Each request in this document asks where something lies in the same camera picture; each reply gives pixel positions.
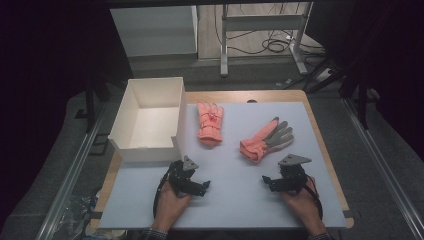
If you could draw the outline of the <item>person's right hand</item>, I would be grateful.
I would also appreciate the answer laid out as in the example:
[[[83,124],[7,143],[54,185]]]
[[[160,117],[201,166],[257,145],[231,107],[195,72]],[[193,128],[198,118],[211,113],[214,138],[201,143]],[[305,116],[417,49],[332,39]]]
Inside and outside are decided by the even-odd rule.
[[[325,225],[319,215],[318,206],[312,196],[312,194],[317,193],[315,179],[309,177],[306,186],[311,189],[311,193],[302,188],[298,193],[280,192],[279,195],[294,211],[308,231],[318,232],[325,230]]]

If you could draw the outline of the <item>white metal desk frame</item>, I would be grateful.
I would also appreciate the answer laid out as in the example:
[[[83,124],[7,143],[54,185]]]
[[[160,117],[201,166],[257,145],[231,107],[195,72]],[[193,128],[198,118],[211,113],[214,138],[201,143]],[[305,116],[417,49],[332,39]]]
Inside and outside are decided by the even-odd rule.
[[[222,43],[220,55],[220,74],[228,76],[228,54],[226,34],[233,31],[266,31],[266,30],[296,30],[297,35],[293,44],[289,45],[290,52],[301,75],[308,70],[300,55],[300,44],[309,19],[311,2],[307,2],[301,14],[289,15],[247,15],[228,16],[227,5],[223,5],[222,13]]]

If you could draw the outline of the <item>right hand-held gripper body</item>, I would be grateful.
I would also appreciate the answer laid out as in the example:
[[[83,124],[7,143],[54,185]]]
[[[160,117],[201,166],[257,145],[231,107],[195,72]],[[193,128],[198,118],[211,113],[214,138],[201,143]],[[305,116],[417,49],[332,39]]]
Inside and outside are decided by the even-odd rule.
[[[276,183],[278,192],[299,191],[307,182],[307,176],[302,165],[311,162],[310,158],[288,154],[279,161],[282,176]]]

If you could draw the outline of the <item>black stand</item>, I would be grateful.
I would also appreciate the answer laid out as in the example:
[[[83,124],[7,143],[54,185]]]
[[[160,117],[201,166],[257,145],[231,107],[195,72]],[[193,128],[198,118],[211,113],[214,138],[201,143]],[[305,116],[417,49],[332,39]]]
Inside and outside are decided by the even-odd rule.
[[[107,78],[102,75],[91,76],[85,89],[85,109],[79,109],[75,115],[75,119],[86,119],[86,132],[89,133],[95,125],[95,106],[94,96],[101,102],[106,102],[111,98],[111,93],[106,86]]]
[[[366,107],[369,102],[369,98],[366,78],[353,75],[347,76],[339,88],[338,93],[342,98],[350,98],[355,90],[358,91],[357,118],[362,127],[367,130],[368,124]]]

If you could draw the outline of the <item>pink glove with red pattern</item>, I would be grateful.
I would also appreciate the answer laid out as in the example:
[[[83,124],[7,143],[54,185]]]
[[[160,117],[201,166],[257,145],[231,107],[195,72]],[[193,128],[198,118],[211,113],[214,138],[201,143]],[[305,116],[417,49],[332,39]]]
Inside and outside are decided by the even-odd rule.
[[[198,138],[202,144],[214,147],[222,142],[221,127],[224,109],[215,103],[198,102]]]

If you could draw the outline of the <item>metal floor rail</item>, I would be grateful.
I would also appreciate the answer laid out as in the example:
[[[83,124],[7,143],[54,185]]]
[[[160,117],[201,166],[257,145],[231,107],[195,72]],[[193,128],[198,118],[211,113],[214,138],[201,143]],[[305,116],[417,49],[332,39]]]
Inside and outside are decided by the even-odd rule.
[[[389,193],[400,210],[415,240],[424,240],[424,221],[413,202],[396,179],[371,133],[365,129],[363,124],[359,121],[355,106],[346,99],[342,99],[341,102],[346,107],[356,131],[358,132],[367,151],[371,155],[371,159],[376,165],[378,172],[385,182]]]
[[[55,229],[58,226],[61,216],[65,210],[66,202],[68,201],[85,164],[89,150],[103,121],[107,107],[108,103],[99,104],[99,109],[95,113],[96,120],[94,122],[94,126],[84,135],[84,139],[78,149],[78,152],[74,157],[72,164],[68,168],[68,171],[59,190],[57,191],[53,203],[51,204],[35,240],[51,240],[53,238]]]

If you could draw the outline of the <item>clear plastic bag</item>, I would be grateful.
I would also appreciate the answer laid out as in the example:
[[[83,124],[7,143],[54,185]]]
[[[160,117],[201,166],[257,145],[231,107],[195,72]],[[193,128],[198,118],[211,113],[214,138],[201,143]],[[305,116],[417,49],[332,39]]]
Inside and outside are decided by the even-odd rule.
[[[58,240],[83,240],[98,198],[71,195],[56,229]]]

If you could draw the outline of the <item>white cabinet panel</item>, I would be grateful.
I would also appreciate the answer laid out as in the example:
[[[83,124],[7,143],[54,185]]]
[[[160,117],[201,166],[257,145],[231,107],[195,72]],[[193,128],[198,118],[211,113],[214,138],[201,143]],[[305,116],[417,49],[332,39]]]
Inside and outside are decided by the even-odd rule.
[[[110,10],[128,57],[197,52],[196,6]]]

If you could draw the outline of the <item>person's left hand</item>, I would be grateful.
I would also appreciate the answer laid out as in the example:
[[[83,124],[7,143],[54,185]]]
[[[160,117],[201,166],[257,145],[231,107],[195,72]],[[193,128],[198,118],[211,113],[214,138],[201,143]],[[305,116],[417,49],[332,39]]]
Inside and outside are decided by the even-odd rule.
[[[155,221],[172,225],[188,207],[191,198],[191,195],[177,196],[170,183],[166,181],[160,191]]]

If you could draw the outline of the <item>white box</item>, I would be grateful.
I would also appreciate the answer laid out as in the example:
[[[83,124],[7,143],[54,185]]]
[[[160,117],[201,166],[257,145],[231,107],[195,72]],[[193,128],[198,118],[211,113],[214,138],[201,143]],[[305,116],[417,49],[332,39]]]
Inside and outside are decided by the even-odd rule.
[[[182,77],[129,79],[109,140],[124,161],[181,157],[186,95]]]

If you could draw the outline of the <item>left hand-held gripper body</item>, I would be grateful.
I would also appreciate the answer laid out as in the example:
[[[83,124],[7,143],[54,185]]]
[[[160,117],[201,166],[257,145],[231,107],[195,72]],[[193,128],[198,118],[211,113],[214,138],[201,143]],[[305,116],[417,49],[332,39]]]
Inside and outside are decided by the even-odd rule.
[[[176,194],[186,193],[186,190],[190,187],[199,187],[198,183],[191,181],[191,177],[197,168],[198,165],[188,156],[171,163],[168,181]]]

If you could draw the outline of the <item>pink and grey glove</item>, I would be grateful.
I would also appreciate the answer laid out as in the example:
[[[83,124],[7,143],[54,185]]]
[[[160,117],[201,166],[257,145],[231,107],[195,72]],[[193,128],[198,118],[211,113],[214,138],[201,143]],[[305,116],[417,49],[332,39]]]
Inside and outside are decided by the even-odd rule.
[[[242,155],[255,163],[260,162],[265,155],[279,151],[294,141],[293,128],[287,121],[273,118],[262,127],[253,137],[240,142]]]

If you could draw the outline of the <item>black floor bracket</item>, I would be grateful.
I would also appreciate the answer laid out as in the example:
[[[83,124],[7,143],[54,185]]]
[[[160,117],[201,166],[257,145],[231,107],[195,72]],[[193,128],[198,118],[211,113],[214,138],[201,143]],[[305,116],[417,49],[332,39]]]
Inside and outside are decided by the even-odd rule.
[[[89,150],[89,156],[103,156],[108,147],[108,133],[97,134]]]

